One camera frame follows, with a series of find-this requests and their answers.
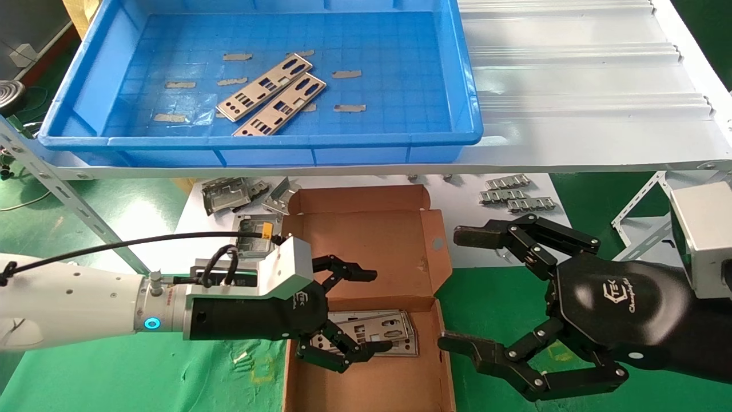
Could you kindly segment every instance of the open cardboard box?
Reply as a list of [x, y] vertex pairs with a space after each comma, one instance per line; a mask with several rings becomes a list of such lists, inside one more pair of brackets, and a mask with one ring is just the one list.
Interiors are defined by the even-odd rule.
[[[455, 411], [449, 356], [434, 292], [452, 273], [440, 210], [422, 185], [303, 189], [290, 200], [283, 233], [378, 271], [373, 282], [341, 281], [329, 310], [402, 309], [416, 330], [416, 358], [374, 357], [339, 374], [300, 361], [288, 343], [283, 412]], [[329, 273], [317, 273], [322, 282]]]

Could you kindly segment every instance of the green floor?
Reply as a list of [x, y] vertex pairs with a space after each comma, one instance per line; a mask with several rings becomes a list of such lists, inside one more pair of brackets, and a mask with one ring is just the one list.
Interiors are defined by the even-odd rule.
[[[732, 53], [728, 47], [732, 2], [675, 0], [674, 4], [720, 78], [732, 88]], [[69, 53], [60, 58], [41, 79], [39, 86], [45, 87], [49, 95], [55, 92], [71, 56]], [[21, 114], [24, 120], [42, 114], [48, 104], [41, 104], [41, 89], [33, 89], [29, 97], [27, 107], [32, 110]], [[20, 177], [0, 183], [0, 208], [27, 202], [45, 192], [27, 172], [20, 172], [17, 166], [14, 170]], [[574, 228], [598, 236], [603, 242], [600, 256], [609, 258], [622, 247], [609, 222], [650, 175], [555, 174], [552, 181]], [[123, 238], [172, 231], [186, 199], [170, 180], [162, 179], [79, 182], [74, 186]], [[668, 203], [658, 191], [634, 214], [657, 216], [666, 210]], [[0, 227], [0, 251], [7, 253], [44, 257], [99, 242], [53, 197], [0, 213]], [[125, 268], [111, 252], [78, 262]], [[456, 270], [438, 297], [448, 328], [512, 342], [545, 319], [544, 291], [545, 284], [523, 268], [472, 269]], [[279, 410], [281, 345], [181, 342], [176, 336], [134, 336], [109, 342], [29, 353], [19, 369], [22, 375], [16, 375], [0, 396], [0, 411]], [[242, 351], [252, 354], [249, 361], [232, 366], [232, 358]], [[255, 361], [262, 358], [266, 359], [264, 364]], [[0, 354], [0, 389], [6, 386], [19, 361], [19, 355]], [[579, 365], [576, 356], [562, 345], [553, 346], [535, 364], [547, 371]], [[476, 375], [466, 358], [453, 357], [460, 412], [722, 411], [732, 405], [730, 386], [670, 372], [630, 372], [631, 379], [615, 394], [532, 404], [507, 384]], [[75, 384], [59, 384], [66, 380]], [[131, 388], [135, 392], [125, 391]], [[146, 399], [152, 398], [160, 402], [151, 405]]]

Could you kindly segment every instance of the blue plastic tray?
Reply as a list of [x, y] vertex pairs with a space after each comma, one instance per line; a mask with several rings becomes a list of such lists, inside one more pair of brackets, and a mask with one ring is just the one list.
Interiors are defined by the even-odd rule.
[[[243, 84], [217, 82], [308, 50], [328, 84], [317, 110], [275, 136], [232, 137], [248, 117], [232, 123], [215, 106]], [[105, 0], [39, 140], [94, 166], [231, 167], [450, 162], [481, 135], [456, 0]]]

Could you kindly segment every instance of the blue ring light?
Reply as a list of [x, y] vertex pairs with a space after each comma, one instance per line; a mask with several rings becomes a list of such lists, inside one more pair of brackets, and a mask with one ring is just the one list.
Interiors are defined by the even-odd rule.
[[145, 320], [145, 327], [152, 330], [155, 330], [160, 327], [160, 319], [156, 317], [148, 317], [147, 320]]

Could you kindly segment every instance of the logo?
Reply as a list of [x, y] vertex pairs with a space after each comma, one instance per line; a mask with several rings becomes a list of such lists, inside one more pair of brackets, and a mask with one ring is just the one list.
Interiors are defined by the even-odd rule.
[[633, 285], [630, 284], [628, 278], [623, 278], [622, 284], [617, 284], [614, 280], [608, 280], [602, 284], [602, 291], [605, 297], [614, 304], [630, 299], [628, 312], [635, 313], [635, 292], [633, 292]]
[[608, 283], [603, 283], [602, 291], [605, 293], [605, 297], [614, 304], [619, 304], [628, 299], [628, 291], [625, 289], [625, 286], [615, 283], [614, 280], [608, 280]]
[[298, 292], [292, 295], [292, 309], [297, 309], [297, 304], [300, 304], [300, 306], [305, 306], [307, 303], [307, 293], [305, 292]]

